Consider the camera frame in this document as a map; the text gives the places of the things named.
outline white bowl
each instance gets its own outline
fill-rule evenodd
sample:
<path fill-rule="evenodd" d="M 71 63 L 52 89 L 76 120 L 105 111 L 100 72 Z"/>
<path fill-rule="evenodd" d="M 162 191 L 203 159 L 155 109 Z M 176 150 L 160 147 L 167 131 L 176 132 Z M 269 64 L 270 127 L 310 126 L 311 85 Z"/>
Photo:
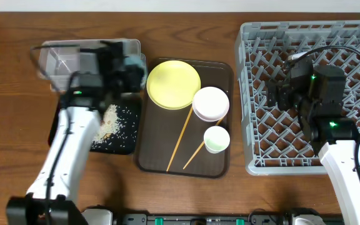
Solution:
<path fill-rule="evenodd" d="M 227 94 L 216 87 L 204 87 L 192 99 L 192 110 L 206 122 L 220 120 L 228 113 L 229 108 Z"/>
<path fill-rule="evenodd" d="M 204 142 L 207 151 L 220 153 L 230 145 L 230 135 L 223 127 L 213 126 L 205 131 Z"/>

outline yellow plate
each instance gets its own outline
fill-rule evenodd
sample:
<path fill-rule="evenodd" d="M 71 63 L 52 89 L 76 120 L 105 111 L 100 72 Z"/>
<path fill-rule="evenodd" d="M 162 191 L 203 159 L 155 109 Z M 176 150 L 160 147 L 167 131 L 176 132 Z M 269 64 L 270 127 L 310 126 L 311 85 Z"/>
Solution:
<path fill-rule="evenodd" d="M 189 106 L 200 88 L 198 72 L 182 61 L 162 62 L 149 73 L 147 80 L 149 97 L 164 109 Z"/>

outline black tray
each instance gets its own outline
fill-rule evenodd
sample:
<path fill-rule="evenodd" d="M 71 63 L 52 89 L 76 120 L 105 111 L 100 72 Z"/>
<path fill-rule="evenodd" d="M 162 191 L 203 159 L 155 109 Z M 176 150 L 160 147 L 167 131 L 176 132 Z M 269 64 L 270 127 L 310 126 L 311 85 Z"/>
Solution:
<path fill-rule="evenodd" d="M 136 148 L 136 140 L 138 138 L 138 129 L 139 122 L 141 118 L 142 111 L 142 99 L 139 94 L 133 94 L 129 97 L 122 98 L 120 101 L 115 102 L 117 106 L 117 116 L 119 120 L 121 119 L 123 123 L 127 121 L 130 125 L 122 127 L 117 134 L 113 134 L 110 137 L 106 138 L 102 143 L 92 142 L 90 147 L 91 152 L 96 153 L 108 153 L 108 154 L 131 154 Z M 59 111 L 61 106 L 58 102 L 54 120 L 52 121 L 51 131 L 48 137 L 48 144 L 51 146 L 58 126 Z M 131 111 L 131 115 L 126 115 L 122 110 Z"/>
<path fill-rule="evenodd" d="M 233 106 L 233 71 L 230 66 L 221 62 L 159 58 L 149 65 L 149 71 L 168 60 L 180 60 L 192 65 L 201 78 L 202 88 L 214 86 L 227 94 L 230 100 L 230 110 L 220 126 L 230 133 Z M 220 178 L 225 175 L 229 167 L 230 147 L 218 154 L 211 154 L 205 147 L 202 147 L 187 168 L 183 170 L 184 165 L 202 143 L 206 129 L 216 123 L 204 122 L 194 113 L 184 131 L 170 170 L 166 172 L 190 107 L 179 110 L 163 109 L 153 103 L 147 93 L 144 95 L 139 136 L 134 155 L 135 163 L 141 170 L 200 178 Z"/>

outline clear plastic container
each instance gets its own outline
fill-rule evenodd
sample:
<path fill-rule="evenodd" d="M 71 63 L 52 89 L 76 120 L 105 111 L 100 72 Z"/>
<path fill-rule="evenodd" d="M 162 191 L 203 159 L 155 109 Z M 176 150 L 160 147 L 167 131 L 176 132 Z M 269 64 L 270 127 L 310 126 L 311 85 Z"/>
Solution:
<path fill-rule="evenodd" d="M 50 75 L 61 91 L 64 91 L 70 75 L 75 71 L 82 71 L 84 61 L 89 61 L 86 55 L 80 56 L 79 48 L 100 48 L 104 45 L 100 41 L 123 42 L 124 55 L 136 55 L 141 57 L 141 44 L 137 39 L 92 39 L 92 40 L 70 40 L 70 41 L 46 41 L 42 45 L 72 45 L 79 47 L 53 47 L 41 49 L 40 66 Z M 86 66 L 87 70 L 94 71 L 95 68 Z"/>

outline dish rack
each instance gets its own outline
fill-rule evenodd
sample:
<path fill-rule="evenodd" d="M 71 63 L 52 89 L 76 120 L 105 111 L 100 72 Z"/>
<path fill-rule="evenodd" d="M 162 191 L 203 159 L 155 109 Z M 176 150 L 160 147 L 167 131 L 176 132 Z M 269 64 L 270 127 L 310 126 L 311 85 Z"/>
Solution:
<path fill-rule="evenodd" d="M 252 175 L 325 174 L 293 109 L 267 107 L 265 81 L 284 80 L 289 55 L 323 46 L 360 50 L 360 21 L 247 22 L 237 36 L 236 69 L 241 93 L 246 170 Z M 339 66 L 347 77 L 342 115 L 360 131 L 360 58 L 329 49 L 311 55 L 314 64 Z"/>

